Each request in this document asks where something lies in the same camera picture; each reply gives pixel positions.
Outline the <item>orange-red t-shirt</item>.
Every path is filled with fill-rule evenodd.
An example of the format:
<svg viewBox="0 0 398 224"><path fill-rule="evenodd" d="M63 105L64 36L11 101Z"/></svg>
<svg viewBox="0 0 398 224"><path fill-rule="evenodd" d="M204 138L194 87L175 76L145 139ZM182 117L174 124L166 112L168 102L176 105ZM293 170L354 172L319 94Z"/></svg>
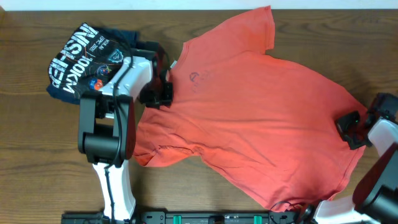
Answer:
<svg viewBox="0 0 398 224"><path fill-rule="evenodd" d="M184 43L170 107L146 108L134 158L165 167L198 156L262 207L282 212L346 188L364 148L335 120L365 107L344 87L274 47L269 6L234 16Z"/></svg>

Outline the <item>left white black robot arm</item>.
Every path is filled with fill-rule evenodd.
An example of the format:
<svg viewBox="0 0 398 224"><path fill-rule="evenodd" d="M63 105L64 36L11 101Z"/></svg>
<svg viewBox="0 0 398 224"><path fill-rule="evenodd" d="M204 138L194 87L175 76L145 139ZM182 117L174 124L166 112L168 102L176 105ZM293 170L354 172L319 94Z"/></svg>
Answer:
<svg viewBox="0 0 398 224"><path fill-rule="evenodd" d="M129 160L136 144L134 103L159 109L173 101L168 55L158 42L138 42L127 57L116 54L122 66L96 92L80 99L78 150L99 178L104 210L98 215L62 217L62 223L134 223L136 199L131 190Z"/></svg>

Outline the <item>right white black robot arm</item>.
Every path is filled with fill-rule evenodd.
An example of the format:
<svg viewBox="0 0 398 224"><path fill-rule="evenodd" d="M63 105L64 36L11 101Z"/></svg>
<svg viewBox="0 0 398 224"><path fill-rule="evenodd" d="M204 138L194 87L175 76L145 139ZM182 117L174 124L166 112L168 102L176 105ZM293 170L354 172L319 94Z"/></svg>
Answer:
<svg viewBox="0 0 398 224"><path fill-rule="evenodd" d="M350 197L307 205L298 223L397 223L397 97L378 93L368 111L338 118L336 128L349 148L376 148L379 159Z"/></svg>

